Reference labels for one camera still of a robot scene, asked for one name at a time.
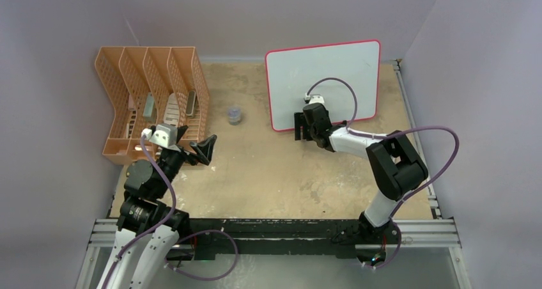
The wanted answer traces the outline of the pink-framed whiteboard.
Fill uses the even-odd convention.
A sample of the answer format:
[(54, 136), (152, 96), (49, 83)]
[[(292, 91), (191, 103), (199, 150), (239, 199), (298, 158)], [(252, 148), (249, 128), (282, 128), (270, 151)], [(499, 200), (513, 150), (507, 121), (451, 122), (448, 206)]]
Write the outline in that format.
[(324, 98), (332, 122), (375, 117), (380, 42), (363, 40), (269, 51), (265, 55), (271, 128), (294, 128), (306, 94)]

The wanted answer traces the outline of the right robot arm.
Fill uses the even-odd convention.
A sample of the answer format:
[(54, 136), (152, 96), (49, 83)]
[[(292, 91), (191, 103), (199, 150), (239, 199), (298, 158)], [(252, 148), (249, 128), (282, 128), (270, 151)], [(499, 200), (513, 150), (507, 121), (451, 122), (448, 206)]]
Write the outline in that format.
[(322, 103), (308, 104), (293, 115), (295, 140), (314, 141), (329, 152), (348, 153), (369, 161), (377, 193), (360, 214), (357, 234), (366, 242), (380, 238), (391, 225), (393, 210), (406, 194), (421, 186), (428, 169), (407, 136), (352, 134), (347, 122), (333, 124)]

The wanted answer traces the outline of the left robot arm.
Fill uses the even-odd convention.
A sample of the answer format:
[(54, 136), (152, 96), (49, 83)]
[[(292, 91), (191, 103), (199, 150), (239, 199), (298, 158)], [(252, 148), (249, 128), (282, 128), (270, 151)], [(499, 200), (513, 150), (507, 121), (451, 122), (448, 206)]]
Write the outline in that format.
[(189, 213), (161, 199), (174, 194), (172, 182), (184, 164), (210, 164), (217, 136), (185, 149), (178, 142), (187, 129), (161, 123), (141, 132), (145, 158), (127, 168), (114, 244), (99, 288), (148, 288), (169, 250), (192, 234)]

